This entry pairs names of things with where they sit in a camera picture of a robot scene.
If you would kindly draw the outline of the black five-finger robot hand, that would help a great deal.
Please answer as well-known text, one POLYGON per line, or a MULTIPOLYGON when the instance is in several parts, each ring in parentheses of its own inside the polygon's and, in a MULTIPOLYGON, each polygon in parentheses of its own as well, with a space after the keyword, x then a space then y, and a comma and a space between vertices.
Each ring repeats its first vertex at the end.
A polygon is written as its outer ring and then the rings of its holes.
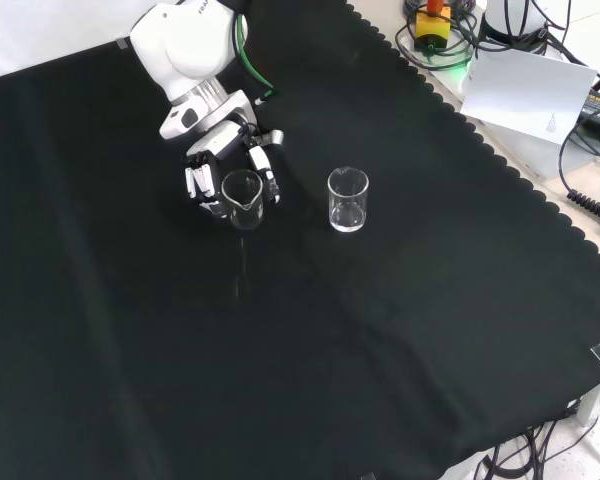
POLYGON ((222 167, 238 151, 246 155, 245 168, 255 172, 263 182, 264 198, 272 204, 280 201, 280 187, 273 170, 274 156, 283 157, 284 132, 274 129, 261 132, 258 125, 229 116, 212 127, 186 153, 185 180, 189 196, 196 204, 217 218, 226 218, 221 193, 221 176, 238 167, 222 167))

